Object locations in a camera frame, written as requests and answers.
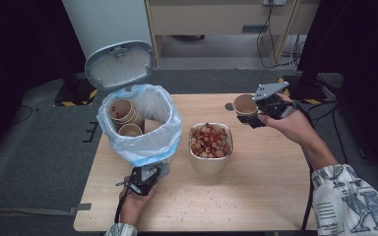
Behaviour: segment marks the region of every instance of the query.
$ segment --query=paper cup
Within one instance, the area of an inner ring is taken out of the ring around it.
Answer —
[[[125,124],[119,129],[118,134],[120,136],[137,137],[143,135],[143,132],[136,124]]]
[[[109,116],[118,123],[124,123],[132,116],[133,108],[134,105],[128,99],[118,99],[109,107]]]
[[[133,120],[136,119],[136,116],[137,116],[137,109],[135,107],[132,108],[132,110],[130,111],[130,117],[128,119],[122,119],[122,121],[119,121],[119,120],[115,120],[116,123],[120,124],[120,125],[125,125],[125,124],[129,124],[129,123],[132,123]]]
[[[154,131],[162,125],[164,125],[164,123],[160,121],[144,119],[144,134]]]
[[[255,116],[259,111],[252,94],[242,94],[238,96],[233,102],[233,107],[237,116]]]
[[[134,110],[135,116],[129,123],[138,125],[141,129],[144,128],[144,117],[140,115],[137,109]]]

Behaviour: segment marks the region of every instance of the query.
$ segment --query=gray floor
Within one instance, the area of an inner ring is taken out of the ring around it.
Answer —
[[[146,83],[163,86],[170,93],[254,92],[259,84],[275,82],[283,75],[296,75],[290,66],[271,70],[263,68],[254,53],[250,53],[254,48],[253,42],[245,43],[251,49],[233,48],[232,53],[220,54],[223,53],[222,49],[226,48],[225,38],[205,39],[198,42],[182,42],[169,38],[166,43],[170,48],[165,47],[163,51],[161,67],[154,70]],[[229,45],[233,44],[233,39],[233,36],[228,38]],[[208,54],[203,54],[206,47],[204,44],[209,40],[213,42],[210,46],[216,47],[218,52],[211,49]],[[196,48],[199,49],[199,54],[195,53]],[[23,101],[25,107],[20,108],[15,119],[25,120],[13,123],[12,128],[3,137],[0,143],[0,208],[68,211],[80,202],[101,136],[100,127],[96,128],[91,142],[84,141],[91,137],[88,130],[94,127],[92,122],[96,121],[97,109],[108,95],[108,91],[99,91],[93,104],[88,106],[53,106],[53,100],[61,86],[62,80],[55,80],[29,90]],[[331,100],[335,100],[329,93],[327,95]],[[312,109],[310,115],[315,119],[314,122],[329,112],[334,105],[335,103],[330,103]],[[360,177],[378,190],[376,162],[361,158],[359,145],[349,129],[347,120],[338,112],[335,112],[335,119],[342,143],[346,147],[348,163],[355,168]],[[345,162],[332,116],[319,119],[316,130],[339,161]],[[74,215],[1,213],[0,235],[99,235],[76,232],[73,222]],[[236,232],[204,235],[260,234]],[[279,232],[279,235],[315,235],[315,232],[289,231]]]

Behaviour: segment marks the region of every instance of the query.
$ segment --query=blue plastic bag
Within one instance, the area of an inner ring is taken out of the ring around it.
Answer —
[[[118,135],[108,110],[119,98],[129,99],[145,118],[158,120],[164,125],[138,137]],[[96,118],[108,136],[110,146],[133,166],[169,162],[179,146],[182,118],[163,87],[133,85],[130,90],[123,88],[115,91],[103,100]]]

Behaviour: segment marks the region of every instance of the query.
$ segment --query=sleeve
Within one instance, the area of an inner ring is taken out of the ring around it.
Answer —
[[[137,236],[137,228],[131,224],[116,223],[106,231],[105,236]]]
[[[312,173],[318,235],[378,235],[378,192],[349,165]]]

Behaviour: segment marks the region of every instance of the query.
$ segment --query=hand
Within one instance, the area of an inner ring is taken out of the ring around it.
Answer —
[[[127,182],[129,177],[124,178],[124,182]],[[128,191],[128,197],[125,199],[124,205],[122,206],[119,222],[127,223],[134,225],[137,227],[138,221],[140,217],[143,215],[144,209],[146,208],[149,201],[155,195],[155,188],[156,185],[152,187],[149,194],[147,196],[140,196],[136,193],[132,192],[132,190]],[[119,195],[119,199],[122,198],[125,194],[125,189]]]
[[[279,96],[285,101],[291,101],[284,94],[279,94]],[[258,117],[263,124],[279,130],[288,139],[301,145],[308,153],[312,167],[315,170],[328,165],[338,164],[325,142],[318,136],[311,124],[309,124],[305,115],[298,109],[292,109],[281,120],[275,120],[263,114],[259,114]]]
[[[291,101],[285,94],[278,93],[278,95],[285,101]],[[319,139],[318,134],[312,128],[311,124],[309,124],[305,115],[297,109],[292,109],[292,111],[281,120],[275,120],[263,114],[259,114],[258,117],[265,125],[279,130],[288,139],[302,147],[307,147],[312,144],[315,139]]]

